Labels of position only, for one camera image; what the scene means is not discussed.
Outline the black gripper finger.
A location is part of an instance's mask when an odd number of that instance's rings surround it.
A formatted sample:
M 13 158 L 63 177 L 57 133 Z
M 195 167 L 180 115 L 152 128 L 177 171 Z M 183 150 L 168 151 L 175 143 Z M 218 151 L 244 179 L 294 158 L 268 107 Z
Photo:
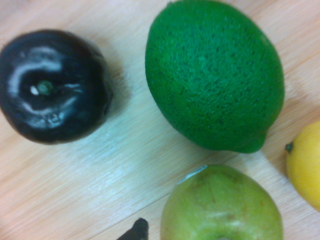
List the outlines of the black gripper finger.
M 117 240 L 148 240 L 149 223 L 144 218 L 137 219 L 131 229 L 127 230 Z

